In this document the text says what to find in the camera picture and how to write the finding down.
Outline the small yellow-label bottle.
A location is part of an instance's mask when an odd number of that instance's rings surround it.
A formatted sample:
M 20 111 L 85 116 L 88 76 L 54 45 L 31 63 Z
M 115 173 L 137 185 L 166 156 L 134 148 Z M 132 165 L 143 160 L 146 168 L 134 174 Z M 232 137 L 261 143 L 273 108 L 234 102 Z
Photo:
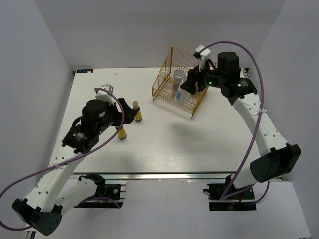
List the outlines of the small yellow-label bottle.
M 118 135 L 119 139 L 123 140 L 127 137 L 127 134 L 126 134 L 125 129 L 123 127 L 116 126 L 115 129 L 118 131 L 117 135 Z
M 132 106 L 133 106 L 133 110 L 136 112 L 134 120 L 136 122 L 141 122 L 143 118 L 142 118 L 142 114 L 141 114 L 138 102 L 137 101 L 133 101 L 132 102 Z

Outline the white shaker blue label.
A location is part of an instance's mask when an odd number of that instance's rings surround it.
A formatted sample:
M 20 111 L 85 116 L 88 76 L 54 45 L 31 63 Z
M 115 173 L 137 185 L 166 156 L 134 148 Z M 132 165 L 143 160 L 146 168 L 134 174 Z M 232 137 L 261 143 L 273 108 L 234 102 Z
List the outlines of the white shaker blue label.
M 179 85 L 179 88 L 174 98 L 175 103 L 180 106 L 184 106 L 187 103 L 188 97 L 190 95 L 189 92 L 181 88 L 182 83 L 184 83 L 186 80 L 187 80 L 187 76 L 185 75 Z
M 175 70 L 173 74 L 173 80 L 174 80 L 174 85 L 173 85 L 173 90 L 177 91 L 179 88 L 179 85 L 185 76 L 185 72 L 182 69 L 177 69 Z

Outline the small yellow-label bottle front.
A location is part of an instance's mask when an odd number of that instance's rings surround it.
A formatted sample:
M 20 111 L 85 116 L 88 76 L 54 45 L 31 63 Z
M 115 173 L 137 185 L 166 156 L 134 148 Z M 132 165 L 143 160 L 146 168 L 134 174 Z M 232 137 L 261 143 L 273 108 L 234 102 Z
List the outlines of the small yellow-label bottle front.
M 117 135 L 118 135 L 119 139 L 123 140 L 127 137 L 127 134 L 126 134 L 125 129 L 123 127 L 116 126 L 115 129 L 118 131 Z

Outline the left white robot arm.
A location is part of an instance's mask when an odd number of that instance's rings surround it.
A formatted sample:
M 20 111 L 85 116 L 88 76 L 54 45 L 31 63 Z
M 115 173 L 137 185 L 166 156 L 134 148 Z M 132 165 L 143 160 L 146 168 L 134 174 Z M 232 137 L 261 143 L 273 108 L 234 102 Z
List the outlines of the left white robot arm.
M 43 235 L 52 234 L 64 214 L 85 199 L 105 196 L 105 179 L 96 173 L 81 176 L 79 183 L 64 193 L 61 190 L 107 128 L 134 121 L 136 112 L 128 106 L 124 98 L 119 98 L 118 101 L 123 112 L 118 111 L 116 103 L 101 99 L 89 100 L 82 110 L 82 115 L 73 122 L 64 137 L 54 169 L 43 175 L 24 199 L 14 201 L 13 210 Z

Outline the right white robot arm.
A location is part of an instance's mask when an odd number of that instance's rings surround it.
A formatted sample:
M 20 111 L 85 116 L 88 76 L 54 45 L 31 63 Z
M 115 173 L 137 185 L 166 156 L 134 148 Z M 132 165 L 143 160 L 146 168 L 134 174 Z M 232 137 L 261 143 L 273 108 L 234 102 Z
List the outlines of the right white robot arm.
M 219 53 L 216 65 L 209 59 L 209 50 L 196 52 L 194 56 L 200 60 L 199 65 L 188 71 L 187 79 L 180 88 L 192 95 L 207 87 L 219 88 L 246 123 L 260 154 L 248 167 L 226 178 L 226 195 L 238 198 L 247 186 L 290 173 L 301 155 L 301 149 L 296 144 L 289 144 L 278 132 L 262 107 L 252 81 L 241 77 L 237 54 Z

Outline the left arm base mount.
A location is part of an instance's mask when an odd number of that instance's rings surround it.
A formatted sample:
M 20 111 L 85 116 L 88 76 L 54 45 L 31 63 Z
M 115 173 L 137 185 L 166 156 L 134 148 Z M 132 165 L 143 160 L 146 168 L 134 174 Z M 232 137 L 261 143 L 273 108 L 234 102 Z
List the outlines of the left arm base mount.
M 93 196 L 80 202 L 76 208 L 120 209 L 122 207 L 126 195 L 126 183 L 107 181 L 95 173 L 79 176 L 78 183 L 83 179 L 92 179 L 97 184 L 97 189 Z

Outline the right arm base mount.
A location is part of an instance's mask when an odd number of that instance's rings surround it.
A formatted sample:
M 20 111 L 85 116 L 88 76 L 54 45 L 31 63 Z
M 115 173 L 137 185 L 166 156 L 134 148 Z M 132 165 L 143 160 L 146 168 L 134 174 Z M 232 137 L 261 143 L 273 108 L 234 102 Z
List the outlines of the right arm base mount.
M 210 183 L 203 189 L 203 193 L 209 199 L 209 210 L 212 212 L 257 210 L 252 186 L 236 189 L 232 185 L 221 199 L 230 181 L 230 176 L 227 176 L 223 183 Z

